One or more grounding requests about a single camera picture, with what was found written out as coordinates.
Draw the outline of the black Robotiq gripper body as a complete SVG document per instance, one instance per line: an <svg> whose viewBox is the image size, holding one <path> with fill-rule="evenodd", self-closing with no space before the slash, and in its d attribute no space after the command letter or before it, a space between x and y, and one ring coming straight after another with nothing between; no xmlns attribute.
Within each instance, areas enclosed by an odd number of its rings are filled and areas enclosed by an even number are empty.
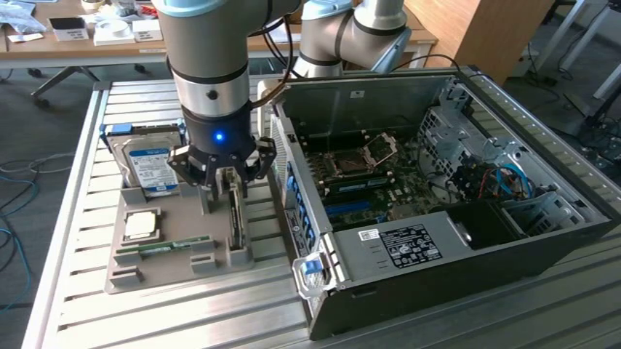
<svg viewBox="0 0 621 349"><path fill-rule="evenodd" d="M200 117L181 107L189 144L202 153L217 156L248 158L256 149L251 133L251 101L231 114L216 117Z"/></svg>

